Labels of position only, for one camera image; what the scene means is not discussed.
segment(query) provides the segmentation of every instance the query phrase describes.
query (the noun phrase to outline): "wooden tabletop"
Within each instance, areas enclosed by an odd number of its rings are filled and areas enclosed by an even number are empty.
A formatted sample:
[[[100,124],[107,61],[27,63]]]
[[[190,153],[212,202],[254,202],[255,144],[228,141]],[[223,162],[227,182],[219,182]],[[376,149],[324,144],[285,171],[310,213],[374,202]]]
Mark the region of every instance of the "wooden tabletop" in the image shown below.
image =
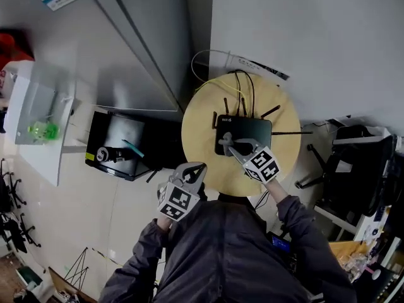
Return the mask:
[[[251,116],[253,93],[246,75],[239,73],[241,91],[246,96],[247,114]],[[254,82],[254,116],[260,118],[268,110],[280,105],[280,109],[265,119],[272,122],[273,132],[300,131],[300,122],[293,103],[275,83],[250,74]],[[234,74],[226,74],[218,80],[237,88]],[[182,147],[188,162],[204,162],[208,172],[204,179],[207,188],[233,196],[253,196],[261,192],[259,182],[244,175],[244,170],[234,157],[215,153],[216,130],[212,129],[213,112],[225,114],[223,98],[227,98],[230,114],[235,115],[238,92],[218,81],[203,86],[189,103],[182,121]],[[300,149],[300,135],[272,136],[271,150],[279,161],[284,179],[293,169]]]

